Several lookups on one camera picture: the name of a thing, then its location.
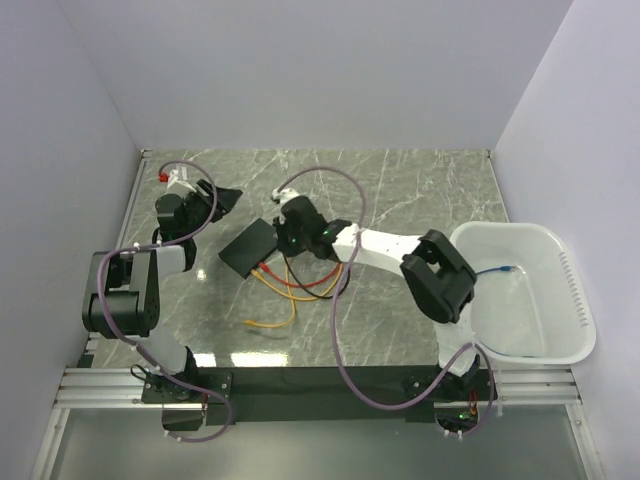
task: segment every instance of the table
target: table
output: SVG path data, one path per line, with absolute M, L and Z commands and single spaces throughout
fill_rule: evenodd
M 240 188 L 243 196 L 220 222 L 196 237 L 198 256 L 189 272 L 164 279 L 161 319 L 188 345 L 201 366 L 331 366 L 330 302 L 298 303 L 292 325 L 256 329 L 254 319 L 277 323 L 288 318 L 289 301 L 257 279 L 242 279 L 218 252 L 254 219 L 271 222 L 278 209 L 269 197 L 286 178 L 313 165 L 331 165 L 354 175 L 369 202 L 365 226 L 397 234 L 445 234 L 471 220 L 507 221 L 486 150 L 180 150 L 147 152 L 124 225 L 123 245 L 147 243 L 157 226 L 153 204 L 165 185 L 158 166 L 170 159 L 197 162 L 221 187 Z M 188 171 L 189 178 L 199 174 Z M 327 220 L 355 220 L 360 199 L 354 187 L 328 172 L 297 180 Z M 283 275 L 282 258 L 267 262 Z M 292 267 L 303 281 L 328 273 L 331 262 L 311 254 Z M 437 363 L 431 320 L 420 313 L 404 279 L 371 267 L 355 266 L 351 285 L 338 304 L 338 331 L 347 365 Z M 100 339 L 93 367 L 129 367 L 137 354 L 117 341 Z

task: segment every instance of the yellow cable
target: yellow cable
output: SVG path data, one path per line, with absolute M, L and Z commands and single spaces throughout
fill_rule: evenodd
M 284 272 L 284 278 L 286 279 L 287 283 L 289 283 L 289 269 L 286 267 Z M 289 300 L 291 301 L 291 316 L 289 317 L 289 320 L 287 320 L 286 322 L 274 323 L 274 324 L 258 323 L 254 320 L 245 320 L 244 324 L 249 325 L 250 327 L 258 327 L 258 328 L 281 328 L 281 327 L 286 327 L 291 322 L 293 322 L 293 319 L 296 316 L 296 301 L 293 299 L 291 287 L 289 285 L 287 285 L 287 291 L 289 292 L 289 297 L 290 297 Z
M 340 265 L 340 268 L 338 269 L 338 274 L 333 278 L 333 281 L 331 282 L 331 285 L 329 285 L 327 287 L 327 289 L 322 292 L 320 294 L 320 296 L 325 296 L 327 295 L 329 292 L 331 292 L 331 290 L 333 290 L 333 288 L 336 286 L 336 284 L 338 283 L 338 280 L 340 279 L 340 275 L 342 275 L 342 269 L 343 266 Z M 286 277 L 287 279 L 289 278 L 289 269 L 286 268 Z M 316 300 L 318 300 L 315 297 L 295 297 L 293 296 L 292 292 L 291 292 L 291 288 L 287 285 L 287 290 L 288 290 L 288 294 L 283 292 L 282 290 L 280 290 L 279 288 L 273 286 L 271 283 L 269 283 L 261 274 L 260 272 L 258 272 L 257 270 L 251 270 L 251 275 L 253 275 L 254 277 L 256 277 L 258 280 L 260 280 L 262 283 L 264 283 L 267 287 L 269 287 L 271 290 L 273 290 L 274 292 L 276 292 L 278 295 L 282 295 L 285 298 L 288 298 L 289 300 L 295 300 L 296 302 L 315 302 Z

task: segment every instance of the black cable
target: black cable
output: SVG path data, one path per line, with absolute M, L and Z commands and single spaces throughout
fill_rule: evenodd
M 144 376 L 144 377 L 140 377 L 139 375 L 137 375 L 137 374 L 133 371 L 133 369 L 134 369 L 134 368 L 137 368 L 137 369 L 138 369 L 138 370 L 140 370 L 141 372 L 144 372 L 144 375 L 145 375 L 145 376 Z M 133 378 L 137 378 L 138 380 L 141 380 L 143 383 L 146 383 L 146 382 L 147 382 L 147 375 L 149 375 L 149 372 L 147 372 L 147 370 L 146 370 L 142 365 L 140 365 L 139 363 L 136 363 L 135 365 L 131 365 L 131 368 L 129 368 L 129 373 L 131 374 L 131 376 L 132 376 Z
M 296 274 L 293 273 L 293 270 L 291 269 L 291 265 L 289 264 L 289 260 L 287 260 L 287 256 L 283 254 L 282 258 L 284 259 L 284 264 L 287 266 L 287 270 L 289 270 L 289 274 L 291 274 L 291 276 L 293 277 L 293 281 L 296 282 L 302 290 L 307 292 L 312 297 L 315 297 L 320 300 L 331 300 L 333 298 L 333 295 L 335 295 L 335 293 L 333 295 L 318 295 L 317 293 L 313 293 L 311 290 L 305 287 L 304 284 L 300 280 L 298 280 L 298 277 L 296 277 Z M 342 290 L 338 292 L 338 295 L 342 295 L 344 293 L 344 291 L 349 286 L 350 281 L 351 281 L 351 272 L 347 272 L 347 281 L 345 282 L 344 287 L 342 287 Z

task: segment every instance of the white plastic bin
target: white plastic bin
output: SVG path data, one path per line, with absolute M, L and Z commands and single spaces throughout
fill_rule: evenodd
M 496 360 L 572 364 L 595 345 L 591 310 L 566 245 L 550 230 L 528 223 L 469 222 L 451 242 L 480 275 L 475 298 L 462 312 L 476 341 Z

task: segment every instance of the red object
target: red object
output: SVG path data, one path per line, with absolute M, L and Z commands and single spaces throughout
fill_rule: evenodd
M 288 287 L 291 287 L 291 288 L 302 288 L 297 283 L 287 283 L 286 280 L 283 280 L 282 278 L 277 276 L 275 273 L 273 273 L 271 271 L 271 269 L 267 266 L 266 263 L 260 262 L 259 266 L 265 273 L 268 273 L 269 275 L 271 275 L 273 277 L 274 280 L 277 280 L 278 282 L 282 283 L 283 285 L 287 285 Z M 321 278 L 317 282 L 305 283 L 304 286 L 306 288 L 310 288 L 310 287 L 315 287 L 317 285 L 321 285 L 321 284 L 325 283 L 327 280 L 329 280 L 331 277 L 335 276 L 338 273 L 338 270 L 340 270 L 340 264 L 336 265 L 336 267 L 333 270 L 331 270 L 329 275 L 327 275 L 326 277 Z

